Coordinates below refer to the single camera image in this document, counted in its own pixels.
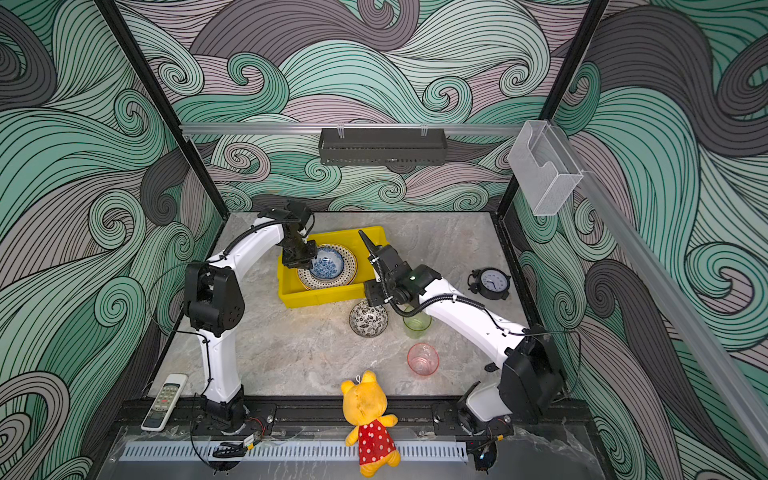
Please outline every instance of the robotic arm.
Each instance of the robotic arm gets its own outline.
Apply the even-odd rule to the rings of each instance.
[[[376,279],[365,282],[370,305],[389,303],[400,316],[425,313],[449,324],[492,360],[486,369],[502,369],[498,382],[474,384],[459,402],[459,419],[472,432],[502,415],[536,423],[564,385],[564,370],[551,338],[541,327],[526,329],[462,295],[426,265],[411,269],[391,245],[381,247],[359,231],[371,254]],[[410,304],[402,311],[398,305]]]
[[[317,256],[315,241],[304,240],[310,216],[310,209],[296,201],[289,201],[285,210],[265,210],[227,248],[205,263],[187,266],[184,315],[201,335],[198,339],[205,377],[209,379],[201,396],[203,408],[222,432],[237,433],[245,419],[235,353],[235,331],[245,310],[240,283],[275,245],[283,248],[286,267],[310,268]]]

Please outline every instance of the stuffed toy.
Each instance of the stuffed toy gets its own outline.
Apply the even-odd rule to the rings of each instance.
[[[352,380],[341,384],[344,394],[344,418],[355,425],[346,437],[346,446],[359,442],[357,452],[360,455],[360,473],[364,477],[373,477],[376,471],[389,463],[396,467],[400,464],[400,454],[386,429],[397,424],[397,417],[384,415],[386,395],[376,382],[376,374],[365,372],[360,383]]]

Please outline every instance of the plush toy foot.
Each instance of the plush toy foot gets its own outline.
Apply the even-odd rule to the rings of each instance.
[[[366,463],[365,465],[361,465],[360,473],[362,473],[362,476],[366,478],[371,478],[385,463],[389,463],[389,466],[391,467],[400,465],[400,452],[395,450],[386,457],[382,457],[380,460],[376,460],[374,463]]]

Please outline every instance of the black clock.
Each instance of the black clock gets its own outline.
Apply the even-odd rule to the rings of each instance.
[[[511,277],[498,268],[484,268],[473,270],[467,277],[469,291],[479,293],[488,300],[506,300],[509,296],[509,279]]]

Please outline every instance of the white remote control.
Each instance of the white remote control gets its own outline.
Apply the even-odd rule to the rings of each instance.
[[[187,376],[183,373],[171,373],[165,379],[163,388],[157,394],[157,398],[149,409],[147,417],[141,423],[141,429],[147,432],[159,432],[165,428],[176,406],[176,401],[181,396],[181,390],[187,384]]]

